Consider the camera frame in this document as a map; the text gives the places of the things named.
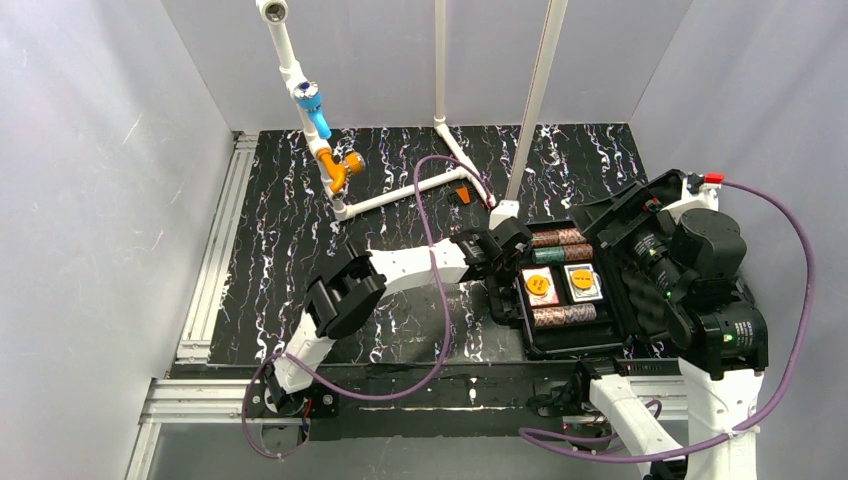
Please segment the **red black chip stack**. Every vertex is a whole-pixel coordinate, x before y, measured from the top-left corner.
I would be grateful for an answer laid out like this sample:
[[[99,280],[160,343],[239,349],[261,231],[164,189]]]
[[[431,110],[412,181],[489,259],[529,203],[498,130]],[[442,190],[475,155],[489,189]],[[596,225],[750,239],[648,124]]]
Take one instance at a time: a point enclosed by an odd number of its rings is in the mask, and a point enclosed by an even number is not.
[[[562,249],[566,262],[590,261],[594,257],[593,247],[586,243],[564,245]]]
[[[558,230],[546,230],[534,232],[532,236],[532,246],[534,248],[553,247],[561,244],[560,234]]]
[[[561,229],[558,232],[560,245],[578,245],[587,243],[587,239],[576,228]]]

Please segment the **green blue chip stack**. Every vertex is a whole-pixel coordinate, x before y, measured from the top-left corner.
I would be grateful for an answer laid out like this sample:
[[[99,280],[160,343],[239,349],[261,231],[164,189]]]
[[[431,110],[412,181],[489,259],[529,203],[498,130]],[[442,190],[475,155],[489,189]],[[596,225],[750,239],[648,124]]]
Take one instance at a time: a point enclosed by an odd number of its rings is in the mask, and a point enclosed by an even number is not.
[[[534,248],[531,252],[531,259],[536,265],[563,264],[567,260],[566,252],[562,246]]]

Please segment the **black poker carrying case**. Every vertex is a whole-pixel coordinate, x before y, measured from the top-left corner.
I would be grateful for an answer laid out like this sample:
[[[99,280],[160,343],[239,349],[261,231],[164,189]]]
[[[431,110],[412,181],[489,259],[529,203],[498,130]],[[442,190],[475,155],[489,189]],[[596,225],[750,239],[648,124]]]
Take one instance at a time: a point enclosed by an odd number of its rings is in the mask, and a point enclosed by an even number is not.
[[[717,375],[761,367],[767,330],[739,282],[747,246],[719,210],[724,181],[672,169],[530,224],[514,270],[485,282],[493,318],[538,359],[664,342]]]

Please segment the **orange white chip stack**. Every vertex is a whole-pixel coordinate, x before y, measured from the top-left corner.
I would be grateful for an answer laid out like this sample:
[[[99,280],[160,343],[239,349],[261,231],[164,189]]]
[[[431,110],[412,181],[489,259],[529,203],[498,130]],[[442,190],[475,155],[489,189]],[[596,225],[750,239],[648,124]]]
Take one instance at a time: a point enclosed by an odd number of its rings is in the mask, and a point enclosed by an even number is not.
[[[564,307],[545,307],[532,310],[536,329],[559,328],[567,325],[568,311]]]

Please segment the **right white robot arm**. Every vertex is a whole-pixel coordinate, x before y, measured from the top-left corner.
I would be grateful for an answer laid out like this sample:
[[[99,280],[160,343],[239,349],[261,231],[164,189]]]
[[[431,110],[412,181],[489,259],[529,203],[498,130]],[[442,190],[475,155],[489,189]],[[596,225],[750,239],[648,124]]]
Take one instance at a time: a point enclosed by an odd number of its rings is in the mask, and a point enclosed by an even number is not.
[[[668,334],[687,395],[690,444],[668,435],[615,361],[582,361],[573,402],[599,410],[637,457],[645,479],[753,479],[756,410],[768,364],[766,322],[741,290],[747,246],[739,224],[717,206],[716,186],[682,188],[667,199],[634,183],[569,214],[604,261],[653,295],[637,311],[642,331]]]

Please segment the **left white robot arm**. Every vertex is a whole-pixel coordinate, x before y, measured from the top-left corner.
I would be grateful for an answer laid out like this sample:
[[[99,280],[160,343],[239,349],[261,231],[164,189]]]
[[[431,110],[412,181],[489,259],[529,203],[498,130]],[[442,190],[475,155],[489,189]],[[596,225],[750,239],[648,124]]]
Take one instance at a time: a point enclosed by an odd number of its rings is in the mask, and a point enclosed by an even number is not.
[[[263,367],[268,399],[281,407],[314,382],[334,343],[360,330],[386,296],[425,285],[514,277],[532,233],[515,217],[471,229],[432,246],[370,250],[353,244],[309,284],[300,319],[283,352]]]

